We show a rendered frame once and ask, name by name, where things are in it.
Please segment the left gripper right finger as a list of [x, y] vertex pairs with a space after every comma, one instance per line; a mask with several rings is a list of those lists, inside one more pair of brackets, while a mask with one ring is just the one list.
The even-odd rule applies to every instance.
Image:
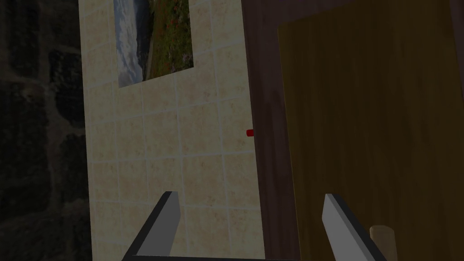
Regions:
[[387, 261], [339, 194], [325, 195], [322, 221], [335, 261]]

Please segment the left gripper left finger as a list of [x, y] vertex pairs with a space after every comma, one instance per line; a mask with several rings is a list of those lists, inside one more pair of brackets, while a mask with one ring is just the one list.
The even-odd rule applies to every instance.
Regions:
[[125, 256], [169, 256], [180, 217], [178, 192], [164, 192]]

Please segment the brown wooden door leaf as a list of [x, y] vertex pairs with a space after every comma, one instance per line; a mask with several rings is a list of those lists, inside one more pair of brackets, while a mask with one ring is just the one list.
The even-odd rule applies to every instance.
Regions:
[[354, 0], [278, 27], [302, 259], [335, 261], [324, 196], [398, 261], [464, 261], [464, 100], [450, 0]]

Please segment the landscape picture on wall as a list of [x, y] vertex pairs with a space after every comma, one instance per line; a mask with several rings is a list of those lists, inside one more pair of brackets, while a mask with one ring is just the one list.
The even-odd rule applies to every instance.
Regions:
[[189, 0], [113, 0], [119, 87], [194, 67]]

